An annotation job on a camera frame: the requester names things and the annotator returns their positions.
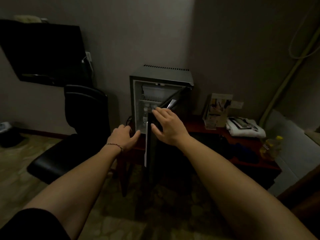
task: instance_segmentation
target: mini fridge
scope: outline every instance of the mini fridge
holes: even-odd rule
[[[130,75],[132,121],[135,131],[146,134],[145,166],[152,184],[160,177],[166,161],[181,152],[162,143],[151,132],[151,123],[162,130],[151,111],[160,107],[171,109],[180,118],[189,115],[193,86],[188,69],[144,65]]]

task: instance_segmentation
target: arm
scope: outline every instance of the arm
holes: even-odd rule
[[[130,150],[137,142],[140,131],[132,138],[130,126],[114,129],[107,143]],[[56,216],[71,239],[80,234],[86,219],[102,188],[109,168],[121,152],[116,145],[105,145],[100,152],[55,180],[34,197],[25,207],[44,209]]]
[[[159,140],[177,146],[190,160],[210,196],[242,239],[312,239],[313,234],[274,196],[224,157],[192,138],[169,109],[157,108]]]

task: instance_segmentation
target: pipe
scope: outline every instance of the pipe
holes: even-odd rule
[[[275,93],[275,95],[273,96],[271,102],[269,103],[268,107],[266,108],[266,110],[264,111],[260,121],[259,121],[259,126],[261,128],[264,127],[265,122],[267,117],[269,116],[271,109],[273,109],[274,104],[278,101],[279,96],[282,94],[283,90],[286,88],[288,82],[291,80],[291,78],[293,77],[294,73],[296,72],[296,70],[298,69],[298,67],[301,65],[303,59],[305,58],[305,56],[310,52],[311,48],[314,46],[314,44],[316,43],[316,41],[318,40],[318,37],[320,36],[320,26],[318,27],[318,29],[314,32],[309,44],[306,46],[306,48],[303,50],[302,54],[301,54],[301,58],[299,60],[297,60],[296,64],[293,66],[293,68],[291,69],[291,71],[289,72],[289,74],[286,76],[286,78],[283,80],[282,84],[280,85],[280,87],[278,88],[277,92]]]

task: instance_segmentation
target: forearm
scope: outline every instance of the forearm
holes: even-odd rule
[[[315,239],[276,198],[218,153],[192,137],[178,143],[178,148],[240,237]]]
[[[77,226],[85,223],[120,151],[115,145],[104,146],[99,153],[48,185],[24,208],[40,208],[53,213],[74,238],[78,234]]]

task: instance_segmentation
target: person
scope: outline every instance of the person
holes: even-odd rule
[[[238,238],[316,239],[274,196],[191,137],[175,113],[165,108],[152,113],[163,128],[152,124],[153,133],[186,155]],[[77,239],[114,159],[140,136],[140,131],[131,138],[129,133],[129,126],[114,129],[99,153],[48,185],[0,230],[0,237]]]

